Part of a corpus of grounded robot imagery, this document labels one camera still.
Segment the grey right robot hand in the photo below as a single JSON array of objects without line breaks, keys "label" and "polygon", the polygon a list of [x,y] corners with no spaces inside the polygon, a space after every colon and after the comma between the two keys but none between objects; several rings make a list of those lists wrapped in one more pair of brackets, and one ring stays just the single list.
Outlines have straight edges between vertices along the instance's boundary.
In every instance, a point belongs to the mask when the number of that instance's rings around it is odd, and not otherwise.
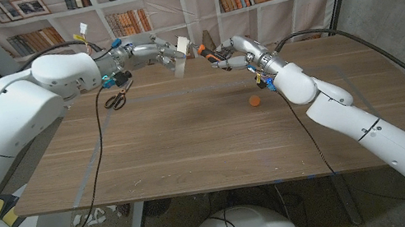
[{"label": "grey right robot hand", "polygon": [[215,50],[222,55],[219,62],[211,62],[214,68],[231,67],[239,69],[247,65],[255,66],[261,72],[277,75],[287,62],[260,44],[244,36],[232,36]]}]

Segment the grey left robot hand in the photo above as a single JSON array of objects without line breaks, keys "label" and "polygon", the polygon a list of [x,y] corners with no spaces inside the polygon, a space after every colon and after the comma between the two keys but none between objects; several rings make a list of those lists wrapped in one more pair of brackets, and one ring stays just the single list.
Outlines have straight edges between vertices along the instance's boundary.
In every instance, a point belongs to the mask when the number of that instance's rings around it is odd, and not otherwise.
[{"label": "grey left robot hand", "polygon": [[135,70],[148,63],[159,63],[175,72],[177,63],[185,62],[189,53],[189,40],[179,37],[173,44],[155,34],[142,34],[123,39],[122,43],[109,51],[117,67]]}]

